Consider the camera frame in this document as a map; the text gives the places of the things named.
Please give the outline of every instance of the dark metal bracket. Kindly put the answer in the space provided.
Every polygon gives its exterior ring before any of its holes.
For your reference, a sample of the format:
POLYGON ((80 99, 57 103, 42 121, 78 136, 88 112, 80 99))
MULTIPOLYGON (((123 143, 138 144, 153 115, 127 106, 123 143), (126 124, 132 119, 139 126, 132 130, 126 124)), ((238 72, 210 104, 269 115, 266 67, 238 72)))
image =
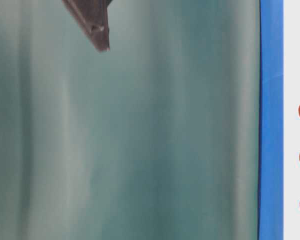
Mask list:
POLYGON ((62 0, 97 50, 108 51, 107 7, 112 0, 62 0))

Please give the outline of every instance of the blue edge trim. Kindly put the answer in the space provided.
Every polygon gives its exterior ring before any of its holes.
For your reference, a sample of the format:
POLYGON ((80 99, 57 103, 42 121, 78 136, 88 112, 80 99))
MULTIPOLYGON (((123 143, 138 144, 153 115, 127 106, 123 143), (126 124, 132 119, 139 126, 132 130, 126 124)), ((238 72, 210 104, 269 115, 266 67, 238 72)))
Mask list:
POLYGON ((283 10, 283 0, 260 0, 259 240, 283 240, 283 10))

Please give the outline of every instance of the white panel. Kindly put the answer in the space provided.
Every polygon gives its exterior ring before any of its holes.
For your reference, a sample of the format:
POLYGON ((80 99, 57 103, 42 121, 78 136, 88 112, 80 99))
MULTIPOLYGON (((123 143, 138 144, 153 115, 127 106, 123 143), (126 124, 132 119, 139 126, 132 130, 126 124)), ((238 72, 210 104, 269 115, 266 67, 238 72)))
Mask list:
POLYGON ((300 240, 300 0, 284 1, 284 240, 300 240))

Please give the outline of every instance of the blue strip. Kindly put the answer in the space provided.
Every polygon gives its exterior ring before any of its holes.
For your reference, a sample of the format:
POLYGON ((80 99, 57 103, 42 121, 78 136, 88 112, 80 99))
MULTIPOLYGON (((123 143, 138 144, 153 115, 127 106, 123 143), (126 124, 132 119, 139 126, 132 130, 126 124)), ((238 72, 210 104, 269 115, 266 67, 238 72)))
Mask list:
POLYGON ((260 0, 259 240, 283 239, 283 0, 260 0))

